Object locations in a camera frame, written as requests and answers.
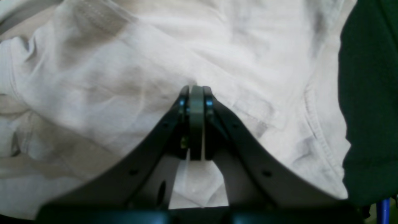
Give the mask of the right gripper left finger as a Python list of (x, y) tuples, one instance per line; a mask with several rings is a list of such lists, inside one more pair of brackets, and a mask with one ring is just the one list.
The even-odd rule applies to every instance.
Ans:
[(186, 156), (189, 113), (199, 87), (182, 88), (148, 136), (104, 174), (42, 206), (38, 224), (173, 224), (168, 211), (177, 168)]

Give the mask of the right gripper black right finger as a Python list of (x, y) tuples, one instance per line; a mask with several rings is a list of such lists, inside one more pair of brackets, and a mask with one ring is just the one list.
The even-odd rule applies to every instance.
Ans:
[(243, 122), (203, 87), (205, 158), (221, 171), (226, 224), (362, 224), (357, 209), (277, 161)]

